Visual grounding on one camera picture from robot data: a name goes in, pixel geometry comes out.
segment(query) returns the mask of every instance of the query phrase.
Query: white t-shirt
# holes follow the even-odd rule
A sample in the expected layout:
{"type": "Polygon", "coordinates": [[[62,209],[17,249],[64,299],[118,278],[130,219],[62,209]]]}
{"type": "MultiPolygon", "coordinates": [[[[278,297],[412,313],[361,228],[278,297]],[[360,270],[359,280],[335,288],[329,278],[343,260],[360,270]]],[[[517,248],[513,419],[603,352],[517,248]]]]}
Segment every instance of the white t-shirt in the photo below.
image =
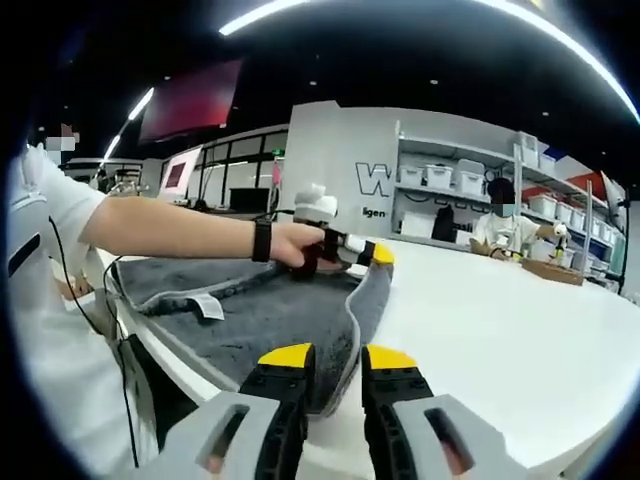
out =
{"type": "Polygon", "coordinates": [[[538,225],[526,217],[512,215],[502,218],[494,213],[488,213],[478,219],[471,238],[489,246],[504,246],[512,252],[521,252],[523,244],[530,244],[536,239],[538,225]],[[506,239],[506,245],[502,245],[500,239],[506,239]]]}
{"type": "MultiPolygon", "coordinates": [[[[58,438],[88,473],[132,468],[122,373],[114,350],[80,312],[65,309],[49,259],[61,263],[51,218],[69,274],[77,272],[88,250],[78,243],[80,234],[105,196],[65,176],[40,146],[31,147],[12,167],[7,268],[23,371],[58,438]]],[[[127,398],[143,464],[157,455],[158,447],[152,412],[145,411],[144,418],[138,414],[139,370],[129,363],[137,375],[127,375],[127,398]]]]}

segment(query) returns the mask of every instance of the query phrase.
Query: white wall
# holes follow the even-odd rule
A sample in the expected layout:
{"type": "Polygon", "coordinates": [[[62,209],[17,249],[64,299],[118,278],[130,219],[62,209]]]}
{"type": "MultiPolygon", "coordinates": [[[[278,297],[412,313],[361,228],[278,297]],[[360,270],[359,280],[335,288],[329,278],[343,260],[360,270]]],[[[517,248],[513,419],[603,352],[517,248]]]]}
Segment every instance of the white wall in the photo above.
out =
{"type": "Polygon", "coordinates": [[[629,209],[629,256],[624,290],[640,304],[640,201],[631,202],[629,209]]]}
{"type": "Polygon", "coordinates": [[[293,208],[296,192],[312,182],[319,183],[327,187],[327,194],[338,197],[336,228],[362,235],[388,235],[390,187],[398,160],[398,120],[406,135],[512,154],[515,132],[479,120],[399,108],[340,108],[335,101],[297,105],[289,125],[280,208],[293,208]],[[362,185],[358,163],[374,172],[373,183],[364,179],[361,171],[360,179],[368,182],[362,185]],[[382,190],[372,192],[377,180],[382,190]],[[386,217],[367,218],[365,207],[384,212],[386,217]]]}

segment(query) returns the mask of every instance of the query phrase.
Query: black cable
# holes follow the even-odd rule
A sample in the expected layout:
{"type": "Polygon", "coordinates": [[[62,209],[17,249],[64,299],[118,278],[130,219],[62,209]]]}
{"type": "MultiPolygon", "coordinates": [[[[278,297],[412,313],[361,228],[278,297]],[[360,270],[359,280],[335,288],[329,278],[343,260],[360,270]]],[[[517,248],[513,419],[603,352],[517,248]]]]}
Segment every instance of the black cable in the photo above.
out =
{"type": "Polygon", "coordinates": [[[60,233],[58,232],[58,227],[56,226],[56,224],[54,223],[51,217],[49,217],[49,223],[53,227],[53,232],[55,233],[56,240],[58,241],[58,247],[60,248],[60,260],[62,260],[62,270],[64,271],[64,278],[67,281],[67,286],[69,287],[71,296],[73,297],[74,302],[76,302],[76,306],[78,307],[78,310],[80,310],[80,313],[82,313],[82,316],[87,320],[87,322],[89,322],[89,325],[91,325],[91,329],[94,332],[96,332],[98,335],[102,335],[100,333],[100,330],[98,330],[96,325],[89,318],[89,315],[87,315],[87,312],[85,312],[84,309],[80,306],[78,297],[76,297],[76,292],[73,290],[73,287],[71,286],[71,280],[69,280],[69,272],[67,270],[67,260],[64,257],[64,250],[62,249],[62,240],[60,239],[60,233]]]}
{"type": "MultiPolygon", "coordinates": [[[[51,223],[51,226],[53,227],[53,232],[56,235],[56,240],[58,241],[58,248],[60,249],[60,259],[62,260],[62,269],[64,271],[64,278],[67,281],[67,286],[69,287],[69,291],[71,292],[71,296],[73,297],[73,300],[75,301],[76,306],[78,307],[78,310],[80,310],[80,313],[82,313],[82,316],[87,320],[87,322],[89,322],[89,325],[91,325],[92,330],[95,333],[97,333],[98,335],[104,336],[104,335],[102,335],[102,333],[100,333],[100,331],[98,330],[96,325],[91,321],[91,319],[89,318],[89,315],[87,315],[87,312],[85,312],[84,309],[80,306],[80,302],[78,301],[78,297],[76,297],[76,293],[73,290],[73,287],[71,286],[71,280],[69,279],[69,271],[67,270],[67,261],[66,261],[66,258],[64,256],[64,249],[62,248],[62,240],[60,238],[60,232],[58,232],[58,227],[56,226],[55,222],[53,221],[53,219],[51,217],[49,217],[49,223],[51,223]]],[[[126,367],[125,367],[125,363],[124,363],[124,355],[122,354],[122,343],[124,341],[124,333],[122,332],[122,327],[120,327],[120,324],[118,323],[118,319],[114,315],[113,310],[111,310],[111,306],[109,305],[109,302],[106,299],[107,272],[113,267],[113,265],[115,265],[115,262],[120,260],[122,257],[123,257],[123,255],[120,255],[119,257],[117,257],[105,269],[105,271],[104,271],[104,273],[102,275],[102,283],[103,283],[104,289],[105,289],[105,303],[107,304],[107,309],[109,310],[109,313],[113,317],[113,320],[114,320],[114,322],[116,324],[116,327],[120,329],[120,341],[118,342],[118,346],[116,347],[116,350],[118,350],[118,355],[120,356],[120,362],[121,362],[120,363],[120,365],[121,365],[120,371],[122,372],[122,394],[124,396],[124,404],[125,404],[125,407],[127,409],[127,421],[129,423],[129,438],[131,440],[131,455],[133,456],[133,464],[135,465],[136,468],[139,468],[140,464],[138,462],[138,452],[137,452],[137,449],[136,449],[135,435],[133,433],[133,418],[131,416],[131,408],[129,407],[129,401],[128,401],[128,397],[127,397],[126,367]]]]}
{"type": "Polygon", "coordinates": [[[108,293],[107,274],[116,264],[116,262],[122,259],[123,257],[124,255],[120,255],[116,257],[114,260],[111,261],[111,263],[107,266],[107,268],[104,269],[104,272],[102,273],[102,287],[104,288],[104,294],[105,294],[104,303],[107,305],[107,310],[109,310],[109,314],[113,319],[116,330],[120,331],[120,339],[118,341],[118,346],[116,347],[116,349],[118,350],[118,356],[120,357],[120,365],[121,365],[120,369],[122,371],[122,395],[124,396],[124,404],[125,404],[125,407],[127,408],[127,421],[129,423],[129,437],[131,438],[131,455],[133,456],[133,465],[135,466],[135,468],[139,468],[140,464],[138,462],[138,450],[136,448],[135,435],[133,433],[133,419],[131,416],[131,408],[129,407],[129,399],[127,396],[127,368],[124,362],[124,354],[122,353],[122,345],[125,340],[124,332],[122,331],[122,326],[120,325],[120,322],[118,322],[118,317],[116,316],[114,311],[111,309],[111,305],[109,304],[109,299],[107,298],[107,293],[108,293]]]}

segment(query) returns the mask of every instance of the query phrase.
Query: towel label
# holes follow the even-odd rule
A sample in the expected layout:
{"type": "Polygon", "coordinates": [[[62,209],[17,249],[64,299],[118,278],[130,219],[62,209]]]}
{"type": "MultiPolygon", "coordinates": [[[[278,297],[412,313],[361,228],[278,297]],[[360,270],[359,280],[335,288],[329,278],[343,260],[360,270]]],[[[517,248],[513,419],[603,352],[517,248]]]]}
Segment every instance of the towel label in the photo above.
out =
{"type": "Polygon", "coordinates": [[[189,297],[198,305],[200,313],[204,318],[210,318],[212,320],[224,320],[224,312],[222,311],[222,305],[217,298],[212,297],[206,293],[200,295],[192,295],[189,297]]]}

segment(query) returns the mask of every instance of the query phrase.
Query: smartwatch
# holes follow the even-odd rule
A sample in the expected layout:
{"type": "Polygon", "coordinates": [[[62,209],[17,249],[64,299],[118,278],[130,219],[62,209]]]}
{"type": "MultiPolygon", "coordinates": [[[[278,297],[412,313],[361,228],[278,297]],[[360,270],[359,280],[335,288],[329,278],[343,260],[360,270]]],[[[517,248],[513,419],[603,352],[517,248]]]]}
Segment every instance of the smartwatch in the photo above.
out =
{"type": "Polygon", "coordinates": [[[271,257],[271,221],[266,218],[254,220],[255,233],[253,235],[254,262],[268,262],[271,257]]]}

